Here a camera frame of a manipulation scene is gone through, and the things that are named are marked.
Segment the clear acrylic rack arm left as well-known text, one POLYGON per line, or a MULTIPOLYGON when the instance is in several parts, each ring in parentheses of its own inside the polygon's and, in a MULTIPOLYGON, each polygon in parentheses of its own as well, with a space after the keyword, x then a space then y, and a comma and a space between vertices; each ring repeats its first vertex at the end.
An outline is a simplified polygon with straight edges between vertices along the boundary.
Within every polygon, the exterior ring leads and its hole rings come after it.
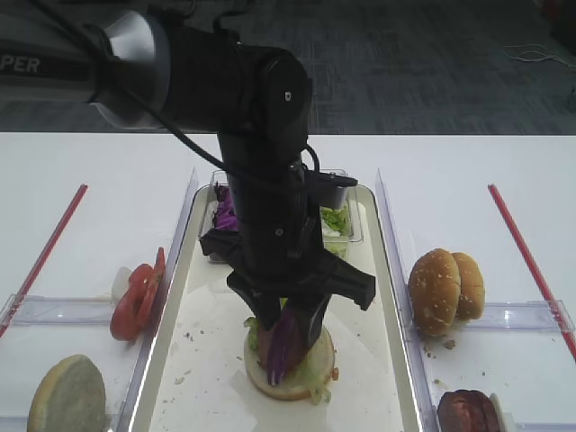
MULTIPOLYGON (((125 327, 124 321, 113 322, 120 298, 112 292, 97 296, 49 297, 40 295, 11 295, 1 311, 1 326, 61 326, 87 329, 102 326, 104 338, 112 338, 112 329, 125 327)), ((172 332, 179 323, 197 324, 200 329, 226 329, 244 333, 244 321, 256 314, 234 291, 220 279, 190 288, 172 287, 157 290, 149 318, 139 328, 136 338, 172 332)))

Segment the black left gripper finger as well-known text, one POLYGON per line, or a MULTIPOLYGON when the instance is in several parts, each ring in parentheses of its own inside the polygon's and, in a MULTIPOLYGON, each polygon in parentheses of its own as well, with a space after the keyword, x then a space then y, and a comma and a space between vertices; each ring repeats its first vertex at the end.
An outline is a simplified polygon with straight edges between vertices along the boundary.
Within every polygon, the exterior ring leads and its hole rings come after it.
POLYGON ((251 286, 239 286, 235 292, 252 310, 264 330, 272 329, 280 319, 280 298, 284 293, 284 288, 281 285, 273 285, 271 288, 263 290, 251 286))

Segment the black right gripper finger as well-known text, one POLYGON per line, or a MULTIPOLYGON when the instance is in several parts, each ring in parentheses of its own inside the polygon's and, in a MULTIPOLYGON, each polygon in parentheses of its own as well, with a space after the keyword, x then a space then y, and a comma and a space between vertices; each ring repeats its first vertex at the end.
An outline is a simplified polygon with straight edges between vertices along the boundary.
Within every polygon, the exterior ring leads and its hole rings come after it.
POLYGON ((302 294, 291 298, 291 353, 294 356, 304 356, 316 343, 330 299, 330 294, 302 294))

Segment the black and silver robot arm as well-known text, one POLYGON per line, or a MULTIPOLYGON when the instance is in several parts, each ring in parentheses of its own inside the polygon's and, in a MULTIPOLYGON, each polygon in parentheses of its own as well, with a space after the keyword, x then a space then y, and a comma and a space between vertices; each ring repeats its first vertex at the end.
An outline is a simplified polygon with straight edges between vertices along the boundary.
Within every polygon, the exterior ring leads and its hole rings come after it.
POLYGON ((306 166, 312 85, 289 51, 128 11, 76 26, 48 3, 33 20, 1 18, 1 95, 94 105, 127 130, 164 128, 228 178, 238 229, 211 229, 205 255, 231 268, 229 287, 266 328, 301 342, 320 334, 332 295, 366 310, 375 280, 323 245, 320 211, 356 185, 306 166))

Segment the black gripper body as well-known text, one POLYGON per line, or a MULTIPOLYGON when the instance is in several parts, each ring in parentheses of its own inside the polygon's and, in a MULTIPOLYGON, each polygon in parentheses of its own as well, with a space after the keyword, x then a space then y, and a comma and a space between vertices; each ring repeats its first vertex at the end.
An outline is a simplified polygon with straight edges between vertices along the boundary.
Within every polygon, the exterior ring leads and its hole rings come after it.
POLYGON ((266 295, 277 298, 303 296, 308 299, 314 295, 339 295, 354 301, 363 311, 374 300, 375 278, 325 248, 302 270, 268 277, 248 270, 237 232, 211 229, 200 237, 200 245, 206 256, 215 254, 232 268, 227 285, 253 311, 272 309, 264 305, 266 295))

